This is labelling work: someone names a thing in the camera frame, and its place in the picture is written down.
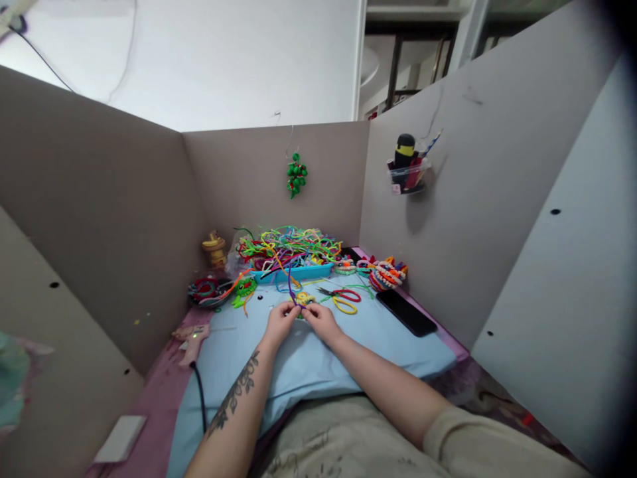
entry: smartphone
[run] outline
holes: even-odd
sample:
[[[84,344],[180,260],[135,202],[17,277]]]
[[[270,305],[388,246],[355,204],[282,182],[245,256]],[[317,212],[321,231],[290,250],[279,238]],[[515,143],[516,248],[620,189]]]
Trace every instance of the smartphone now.
[[[340,252],[341,257],[350,256],[354,262],[358,262],[362,259],[352,248],[345,248]]]
[[[438,330],[438,326],[434,322],[395,290],[379,292],[376,294],[376,299],[387,307],[396,319],[400,320],[416,337],[424,337]]]

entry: green beaded ornament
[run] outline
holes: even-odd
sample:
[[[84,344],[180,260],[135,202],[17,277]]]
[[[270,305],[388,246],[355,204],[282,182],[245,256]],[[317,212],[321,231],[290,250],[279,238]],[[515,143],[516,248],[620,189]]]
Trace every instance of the green beaded ornament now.
[[[301,156],[298,153],[292,155],[293,162],[287,166],[287,175],[290,177],[287,181],[287,190],[290,191],[290,199],[299,194],[301,186],[305,186],[307,176],[307,166],[300,163]]]

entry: blue plastic basket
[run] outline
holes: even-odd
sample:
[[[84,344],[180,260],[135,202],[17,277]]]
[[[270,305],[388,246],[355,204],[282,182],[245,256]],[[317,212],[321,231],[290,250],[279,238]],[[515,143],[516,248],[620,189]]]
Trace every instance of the blue plastic basket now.
[[[332,272],[332,266],[334,264],[325,264],[323,266],[305,266],[301,268],[292,268],[292,277],[294,277],[297,281],[304,281],[308,279],[317,279],[329,277]],[[250,274],[254,277],[254,280],[257,283],[277,283],[277,282],[287,282],[287,275],[282,270],[277,270],[273,272],[265,279],[261,277],[267,274],[268,271],[251,271]]]

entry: yellow scissors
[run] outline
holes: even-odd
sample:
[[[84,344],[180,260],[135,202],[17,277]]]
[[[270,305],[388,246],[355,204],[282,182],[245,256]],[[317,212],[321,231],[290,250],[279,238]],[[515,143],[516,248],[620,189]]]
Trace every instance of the yellow scissors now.
[[[341,312],[349,314],[349,315],[353,315],[358,311],[358,309],[355,306],[343,300],[343,299],[347,299],[348,301],[352,301],[352,302],[360,302],[360,295],[358,295],[353,290],[339,289],[335,291],[329,291],[329,290],[323,289],[322,287],[318,287],[317,290],[321,292],[322,294],[329,296],[324,298],[321,302],[326,301],[327,299],[331,297],[332,301],[334,302],[334,305]],[[343,309],[341,305],[346,306],[348,309]]]

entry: forearm tattoo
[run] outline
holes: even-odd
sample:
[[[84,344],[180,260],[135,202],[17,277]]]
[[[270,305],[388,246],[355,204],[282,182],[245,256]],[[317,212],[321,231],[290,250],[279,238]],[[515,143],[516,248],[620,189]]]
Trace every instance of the forearm tattoo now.
[[[230,387],[228,395],[226,395],[224,401],[221,402],[219,410],[217,410],[216,415],[212,418],[212,422],[210,422],[210,426],[206,432],[206,439],[210,438],[210,435],[212,435],[214,430],[217,430],[218,428],[222,429],[224,427],[224,424],[228,421],[228,408],[234,415],[234,411],[237,409],[237,397],[241,396],[244,393],[244,390],[247,395],[250,392],[250,389],[254,387],[254,381],[252,380],[251,375],[254,373],[255,368],[259,365],[259,361],[257,360],[258,354],[259,351],[255,350],[252,357],[250,357],[248,363],[237,377],[237,380],[235,380],[234,384]]]

